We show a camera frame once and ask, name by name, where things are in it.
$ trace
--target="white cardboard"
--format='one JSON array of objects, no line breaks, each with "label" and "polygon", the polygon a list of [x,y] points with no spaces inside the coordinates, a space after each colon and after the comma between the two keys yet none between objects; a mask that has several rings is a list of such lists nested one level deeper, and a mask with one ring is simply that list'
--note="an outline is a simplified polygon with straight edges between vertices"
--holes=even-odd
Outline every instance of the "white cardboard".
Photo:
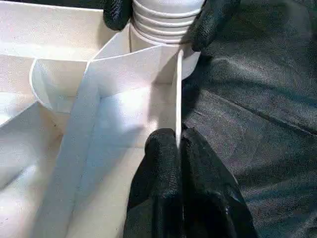
[{"label": "white cardboard", "polygon": [[89,60],[116,33],[103,11],[0,1],[0,54]]},{"label": "white cardboard", "polygon": [[51,116],[34,103],[0,127],[0,237],[29,237],[61,141]]},{"label": "white cardboard", "polygon": [[[0,15],[0,54],[9,55],[0,60],[14,62],[0,71],[0,88],[17,102],[31,96],[33,103],[32,92],[45,106],[19,104],[10,118],[26,109],[0,127],[5,142],[0,160],[12,161],[13,168],[0,169],[0,184],[9,188],[0,196],[9,207],[4,216],[19,214],[26,221],[6,222],[0,234],[120,237],[130,183],[149,134],[170,127],[179,145],[181,79],[193,71],[199,53],[188,45],[146,39],[132,24],[113,32],[105,27],[102,10],[0,1]],[[5,98],[0,111],[18,108]],[[16,150],[10,151],[12,145]],[[22,154],[25,160],[19,160]],[[28,194],[30,184],[34,200],[18,197]]]}]

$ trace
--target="black fabric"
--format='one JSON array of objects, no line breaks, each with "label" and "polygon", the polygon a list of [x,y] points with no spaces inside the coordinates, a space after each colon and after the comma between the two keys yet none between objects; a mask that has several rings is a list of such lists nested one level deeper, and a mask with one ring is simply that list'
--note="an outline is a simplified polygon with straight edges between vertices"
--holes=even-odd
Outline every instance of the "black fabric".
[{"label": "black fabric", "polygon": [[262,238],[317,236],[316,2],[243,0],[183,81],[182,111]]}]

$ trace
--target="gloved hand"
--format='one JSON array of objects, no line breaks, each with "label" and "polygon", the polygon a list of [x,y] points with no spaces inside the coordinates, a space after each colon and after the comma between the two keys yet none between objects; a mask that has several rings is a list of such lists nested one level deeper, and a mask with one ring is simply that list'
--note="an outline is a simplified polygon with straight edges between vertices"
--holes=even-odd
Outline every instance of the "gloved hand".
[{"label": "gloved hand", "polygon": [[[191,31],[194,51],[201,51],[215,38],[237,10],[241,0],[206,0]],[[104,21],[112,30],[122,30],[132,16],[132,0],[106,0]]]},{"label": "gloved hand", "polygon": [[196,130],[183,131],[181,155],[187,238],[258,237],[236,180]]},{"label": "gloved hand", "polygon": [[256,238],[238,185],[194,129],[159,129],[131,184],[124,238]]}]

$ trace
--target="finger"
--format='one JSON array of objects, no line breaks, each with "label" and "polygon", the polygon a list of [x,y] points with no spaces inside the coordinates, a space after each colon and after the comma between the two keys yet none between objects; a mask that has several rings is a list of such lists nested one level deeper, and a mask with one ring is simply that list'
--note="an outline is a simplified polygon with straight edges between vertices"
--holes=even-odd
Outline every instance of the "finger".
[{"label": "finger", "polygon": [[252,216],[236,180],[204,137],[192,128],[186,129],[181,148],[185,218],[201,218],[200,227],[216,237],[226,233],[230,238],[256,238]]},{"label": "finger", "polygon": [[155,161],[152,237],[183,237],[180,158],[174,131],[165,128],[153,132],[145,150],[146,157]]},{"label": "finger", "polygon": [[158,175],[173,173],[175,167],[180,170],[180,165],[174,165],[177,159],[174,131],[163,128],[151,133],[146,141],[145,156],[132,180],[128,210],[147,200],[151,193],[161,190],[155,187],[156,183],[160,183]]},{"label": "finger", "polygon": [[112,30],[122,30],[132,15],[132,0],[106,0],[104,21]]},{"label": "finger", "polygon": [[207,0],[195,23],[192,40],[194,51],[208,46],[236,12],[240,0]]}]

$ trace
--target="white container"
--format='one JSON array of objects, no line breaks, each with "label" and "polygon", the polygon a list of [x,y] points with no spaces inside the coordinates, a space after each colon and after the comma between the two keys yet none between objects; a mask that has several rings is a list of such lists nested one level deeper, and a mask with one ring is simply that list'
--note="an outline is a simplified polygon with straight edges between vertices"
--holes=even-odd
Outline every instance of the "white container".
[{"label": "white container", "polygon": [[[29,197],[21,197],[21,207],[6,207],[0,234],[120,236],[147,137],[171,127],[179,144],[181,80],[194,70],[199,53],[186,44],[153,41],[132,24],[113,32],[104,26],[101,10],[0,1],[0,14],[0,53],[26,62],[22,69],[30,68],[30,86],[24,80],[23,93],[33,93],[43,105],[32,101],[0,127],[1,163],[15,161],[9,174],[0,171],[0,179],[6,187],[19,187],[4,190],[4,202],[12,205],[19,191],[32,193],[33,182],[19,174],[37,162],[44,165],[28,177],[37,183],[36,199],[30,205]],[[0,86],[19,82],[9,76],[17,68],[4,74]],[[28,155],[25,161],[18,159],[21,154]],[[27,222],[18,226],[16,214]]]}]

